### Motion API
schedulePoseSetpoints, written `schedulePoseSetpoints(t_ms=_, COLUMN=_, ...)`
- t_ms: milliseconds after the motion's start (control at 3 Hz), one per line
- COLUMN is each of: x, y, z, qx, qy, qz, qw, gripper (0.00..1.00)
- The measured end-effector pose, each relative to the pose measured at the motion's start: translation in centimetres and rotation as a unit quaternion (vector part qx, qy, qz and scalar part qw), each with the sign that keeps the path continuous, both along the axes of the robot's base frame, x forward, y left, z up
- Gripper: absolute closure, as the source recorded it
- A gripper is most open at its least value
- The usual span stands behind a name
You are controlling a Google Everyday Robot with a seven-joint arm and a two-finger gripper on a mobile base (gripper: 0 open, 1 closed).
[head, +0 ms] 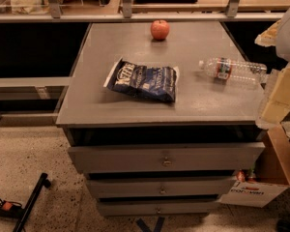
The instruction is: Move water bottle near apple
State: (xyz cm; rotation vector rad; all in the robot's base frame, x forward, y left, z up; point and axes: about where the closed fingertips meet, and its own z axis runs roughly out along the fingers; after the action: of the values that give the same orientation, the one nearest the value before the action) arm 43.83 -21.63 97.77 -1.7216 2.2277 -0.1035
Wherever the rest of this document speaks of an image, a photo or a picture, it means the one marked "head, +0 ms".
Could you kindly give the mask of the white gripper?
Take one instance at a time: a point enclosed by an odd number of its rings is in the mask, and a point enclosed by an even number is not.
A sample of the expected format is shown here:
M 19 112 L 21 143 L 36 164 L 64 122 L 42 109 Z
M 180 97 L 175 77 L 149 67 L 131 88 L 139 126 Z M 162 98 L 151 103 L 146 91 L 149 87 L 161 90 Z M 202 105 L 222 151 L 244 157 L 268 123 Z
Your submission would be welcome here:
M 259 34 L 257 45 L 275 46 L 276 55 L 290 62 L 290 8 L 281 20 Z M 280 123 L 290 112 L 290 64 L 281 71 L 272 70 L 265 88 L 260 118 L 271 124 Z

